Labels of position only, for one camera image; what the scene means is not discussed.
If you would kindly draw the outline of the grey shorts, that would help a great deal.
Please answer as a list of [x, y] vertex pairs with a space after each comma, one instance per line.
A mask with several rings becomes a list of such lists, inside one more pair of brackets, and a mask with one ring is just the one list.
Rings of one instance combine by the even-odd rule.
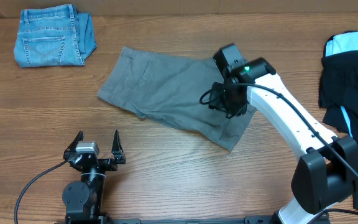
[[227, 119], [200, 104], [213, 83], [223, 80], [214, 60], [193, 59], [124, 47], [98, 97], [170, 128], [197, 131], [231, 151], [256, 108]]

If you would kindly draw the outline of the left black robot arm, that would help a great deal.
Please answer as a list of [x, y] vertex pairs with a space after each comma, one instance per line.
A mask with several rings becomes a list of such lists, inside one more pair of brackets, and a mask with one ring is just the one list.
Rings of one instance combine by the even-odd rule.
[[126, 163], [119, 131], [114, 133], [111, 153], [112, 158], [99, 158], [96, 141], [85, 141], [83, 131], [65, 150], [64, 160], [81, 173], [80, 180], [69, 183], [62, 193], [66, 206], [65, 223], [112, 223], [101, 209], [106, 172], [117, 171], [118, 165]]

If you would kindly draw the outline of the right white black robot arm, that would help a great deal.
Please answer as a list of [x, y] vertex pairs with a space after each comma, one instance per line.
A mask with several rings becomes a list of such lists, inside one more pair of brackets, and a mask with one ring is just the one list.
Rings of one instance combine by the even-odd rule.
[[337, 137], [315, 120], [286, 89], [264, 58], [246, 60], [235, 44], [213, 56], [222, 77], [207, 91], [209, 108], [226, 118], [258, 109], [286, 140], [297, 166], [291, 181], [294, 198], [270, 223], [329, 223], [332, 206], [356, 193], [358, 145], [350, 136]]

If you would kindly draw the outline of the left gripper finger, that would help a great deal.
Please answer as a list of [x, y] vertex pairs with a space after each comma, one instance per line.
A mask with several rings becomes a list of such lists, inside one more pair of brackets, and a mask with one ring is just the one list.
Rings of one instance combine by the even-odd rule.
[[80, 141], [83, 140], [83, 131], [79, 131], [71, 144], [65, 149], [64, 155], [70, 154], [76, 151], [76, 147]]
[[115, 159], [124, 159], [124, 150], [121, 145], [119, 131], [115, 130], [111, 153]]

